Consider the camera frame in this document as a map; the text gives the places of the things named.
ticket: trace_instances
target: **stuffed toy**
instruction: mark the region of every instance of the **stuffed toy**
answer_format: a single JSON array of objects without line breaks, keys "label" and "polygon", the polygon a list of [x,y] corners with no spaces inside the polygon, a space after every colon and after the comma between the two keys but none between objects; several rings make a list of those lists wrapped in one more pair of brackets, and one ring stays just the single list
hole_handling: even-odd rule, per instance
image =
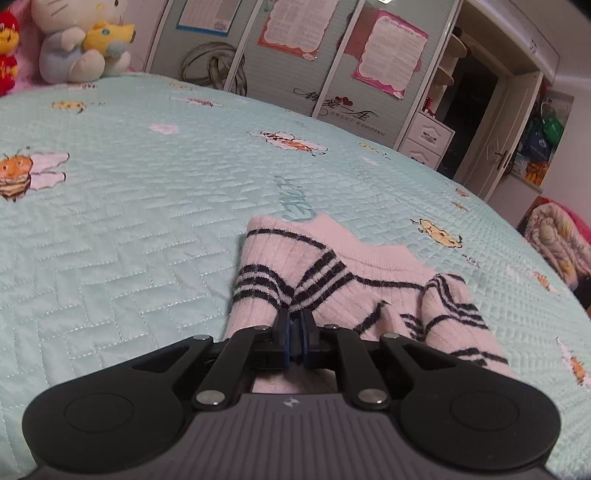
[{"label": "stuffed toy", "polygon": [[15,85],[18,74],[17,60],[10,54],[18,47],[20,37],[18,20],[10,12],[0,12],[0,96]]},{"label": "stuffed toy", "polygon": [[124,0],[33,0],[33,20],[45,33],[39,71],[47,83],[87,83],[123,73],[131,54],[105,57],[95,48],[83,48],[86,34],[99,22],[119,24]]},{"label": "stuffed toy", "polygon": [[118,59],[127,51],[127,44],[132,43],[134,38],[134,25],[120,27],[107,22],[98,22],[86,34],[82,49],[89,51],[94,48],[106,59]]}]

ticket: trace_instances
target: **bed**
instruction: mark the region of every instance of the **bed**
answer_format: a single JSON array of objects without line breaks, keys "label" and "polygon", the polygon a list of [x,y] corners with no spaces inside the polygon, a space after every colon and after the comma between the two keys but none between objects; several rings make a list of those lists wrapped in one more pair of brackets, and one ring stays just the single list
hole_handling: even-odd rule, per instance
[{"label": "bed", "polygon": [[549,468],[591,476],[591,322],[457,184],[332,125],[164,77],[47,87],[0,109],[0,478],[34,468],[20,422],[35,395],[190,335],[220,339],[248,219],[320,212],[462,275],[511,367],[560,410]]}]

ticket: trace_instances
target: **green bag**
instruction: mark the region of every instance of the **green bag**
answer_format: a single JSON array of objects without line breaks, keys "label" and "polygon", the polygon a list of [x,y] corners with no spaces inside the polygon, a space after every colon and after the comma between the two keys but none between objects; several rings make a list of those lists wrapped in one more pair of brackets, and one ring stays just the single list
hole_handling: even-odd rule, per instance
[{"label": "green bag", "polygon": [[550,106],[549,102],[543,102],[541,105],[542,118],[544,119],[544,135],[550,144],[554,147],[558,147],[562,134],[564,133],[564,126],[560,123],[560,120],[556,118],[556,111]]}]

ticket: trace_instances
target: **black stripe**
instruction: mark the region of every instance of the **black stripe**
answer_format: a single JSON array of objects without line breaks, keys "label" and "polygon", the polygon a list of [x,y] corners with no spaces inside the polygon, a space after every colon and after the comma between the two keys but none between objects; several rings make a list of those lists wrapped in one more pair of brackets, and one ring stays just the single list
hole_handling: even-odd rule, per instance
[{"label": "black stripe", "polygon": [[509,360],[507,360],[504,356],[495,355],[494,353],[489,352],[481,352],[481,354],[484,358],[488,358],[489,360],[509,365]]},{"label": "black stripe", "polygon": [[347,283],[354,279],[354,275],[351,272],[347,272],[346,275],[338,279],[335,283],[333,283],[329,288],[327,288],[322,295],[317,298],[315,301],[306,305],[305,309],[316,310],[327,298],[329,298],[335,291],[344,287]]},{"label": "black stripe", "polygon": [[255,230],[250,230],[246,234],[246,238],[250,237],[251,235],[279,235],[287,238],[293,238],[293,240],[298,240],[300,242],[304,242],[320,250],[326,248],[325,244],[321,244],[320,242],[311,239],[309,236],[300,235],[299,233],[289,232],[287,230],[281,230],[279,228],[257,228]]},{"label": "black stripe", "polygon": [[410,322],[404,322],[408,330],[410,331],[410,338],[416,342],[424,342],[426,340],[426,335],[424,333],[417,333],[413,330],[413,324]]},{"label": "black stripe", "polygon": [[357,325],[355,328],[353,328],[353,330],[361,335],[363,332],[373,327],[378,322],[379,315],[382,312],[382,307],[386,305],[386,303],[387,302],[383,300],[379,301],[375,310],[369,315],[367,315],[367,317],[365,317],[365,320],[361,322],[359,325]]},{"label": "black stripe", "polygon": [[244,267],[242,267],[240,269],[240,272],[238,272],[238,278],[240,279],[240,275],[245,274],[245,273],[266,273],[273,280],[275,280],[277,282],[277,286],[285,294],[286,297],[292,298],[294,295],[293,287],[290,287],[287,283],[285,283],[285,280],[283,280],[283,278],[281,278],[279,273],[277,273],[274,270],[271,270],[266,265],[261,265],[261,264],[244,265]]},{"label": "black stripe", "polygon": [[269,290],[272,290],[275,293],[277,293],[278,297],[280,296],[280,291],[279,291],[279,288],[277,287],[277,283],[273,280],[270,280],[269,278],[266,278],[266,277],[243,278],[241,281],[239,281],[236,284],[236,287],[234,287],[234,291],[238,290],[241,287],[244,287],[245,285],[256,285],[259,287],[266,287]]},{"label": "black stripe", "polygon": [[451,277],[457,281],[461,281],[464,285],[466,284],[465,280],[460,275],[453,275],[451,273],[448,273],[447,276]]},{"label": "black stripe", "polygon": [[325,266],[327,266],[330,262],[332,262],[336,258],[335,252],[332,250],[328,250],[319,260],[317,260],[314,265],[312,265],[304,276],[300,280],[300,285],[311,279],[314,275],[316,275],[320,270],[322,270]]},{"label": "black stripe", "polygon": [[322,277],[320,277],[320,279],[318,279],[316,282],[314,282],[312,285],[310,285],[304,291],[299,292],[294,297],[292,304],[297,305],[297,304],[302,303],[303,301],[306,301],[309,298],[313,297],[320,290],[322,290],[330,280],[334,279],[335,276],[337,276],[339,273],[341,273],[346,268],[347,267],[345,266],[345,264],[343,262],[339,261],[338,263],[333,265],[332,268],[328,272],[326,272],[324,275],[322,275]]},{"label": "black stripe", "polygon": [[469,325],[471,327],[480,328],[482,330],[488,330],[488,327],[482,323],[476,323],[472,320],[459,319],[457,317],[452,317],[451,315],[440,315],[439,317],[435,317],[427,324],[427,326],[425,327],[425,334],[428,334],[431,331],[431,329],[435,327],[435,325],[445,320],[454,320],[455,322],[461,323],[462,325]]},{"label": "black stripe", "polygon": [[363,285],[370,287],[383,288],[414,288],[415,290],[423,290],[423,286],[417,283],[409,283],[406,281],[389,281],[389,280],[371,280],[370,278],[363,278],[355,275],[355,280]]},{"label": "black stripe", "polygon": [[425,286],[425,291],[429,290],[430,288],[435,288],[437,290],[437,294],[439,295],[439,298],[441,299],[441,302],[443,303],[445,308],[450,310],[452,313],[455,313],[455,314],[462,316],[462,317],[471,318],[472,320],[484,322],[484,319],[479,314],[463,312],[462,310],[460,310],[458,308],[459,304],[457,304],[453,301],[453,297],[452,297],[451,293],[449,292],[449,286],[447,286],[447,283],[446,283],[446,286],[447,286],[447,289],[446,289],[445,286],[442,286],[439,283],[440,280],[443,280],[445,282],[445,280],[442,279],[441,277],[439,277],[438,275],[433,277],[429,281],[429,283]]},{"label": "black stripe", "polygon": [[[463,281],[462,277],[458,277],[457,275],[448,275],[451,278],[455,278],[456,280],[459,279],[462,281],[462,283],[465,285],[465,282]],[[435,278],[438,278],[441,281],[441,284],[443,286],[443,290],[445,291],[445,294],[447,295],[447,297],[449,298],[449,300],[458,308],[461,309],[465,309],[465,310],[473,310],[478,312],[478,309],[476,308],[476,305],[474,305],[473,303],[458,303],[455,301],[455,299],[453,298],[452,295],[452,291],[449,288],[449,284],[447,283],[447,280],[445,279],[445,277],[443,275],[435,275]]]},{"label": "black stripe", "polygon": [[478,348],[466,348],[464,350],[457,350],[456,352],[450,353],[453,356],[472,356],[472,355],[482,355],[484,358],[488,358],[489,360],[493,360],[495,362],[500,362],[505,365],[509,365],[509,361],[500,355],[495,355],[494,353],[489,352],[482,352]]},{"label": "black stripe", "polygon": [[474,360],[464,360],[465,362],[470,362],[471,364],[478,365],[479,367],[486,367],[486,360],[483,358],[476,358]]},{"label": "black stripe", "polygon": [[423,324],[421,320],[416,318],[414,315],[411,315],[410,313],[401,313],[400,317],[412,321],[418,328],[420,328],[421,330],[423,329]]},{"label": "black stripe", "polygon": [[286,304],[284,304],[283,302],[281,302],[281,304],[279,304],[279,302],[277,302],[277,299],[273,298],[273,296],[269,295],[266,291],[251,290],[250,288],[247,288],[246,290],[241,290],[240,292],[236,293],[232,297],[232,303],[236,303],[237,301],[240,301],[242,299],[250,299],[250,298],[265,300],[275,310],[279,310],[280,306],[281,306],[281,308],[287,308]]},{"label": "black stripe", "polygon": [[423,330],[422,326],[419,327],[419,325],[413,322],[404,322],[404,324],[407,326],[409,330],[412,330],[414,333],[425,335],[425,331]]},{"label": "black stripe", "polygon": [[450,353],[453,356],[471,356],[471,355],[480,355],[480,350],[478,348],[466,348],[464,350],[456,350],[455,352]]}]

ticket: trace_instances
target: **pink striped sweater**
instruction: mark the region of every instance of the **pink striped sweater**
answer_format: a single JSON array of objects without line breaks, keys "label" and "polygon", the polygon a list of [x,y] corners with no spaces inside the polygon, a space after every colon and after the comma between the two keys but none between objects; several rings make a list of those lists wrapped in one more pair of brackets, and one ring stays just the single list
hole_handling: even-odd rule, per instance
[{"label": "pink striped sweater", "polygon": [[[273,324],[277,310],[311,309],[318,325],[336,323],[377,340],[396,332],[512,376],[461,277],[437,274],[401,245],[374,247],[327,215],[306,223],[253,217],[241,257],[226,336]],[[334,390],[326,372],[290,369],[257,378],[254,391]]]}]

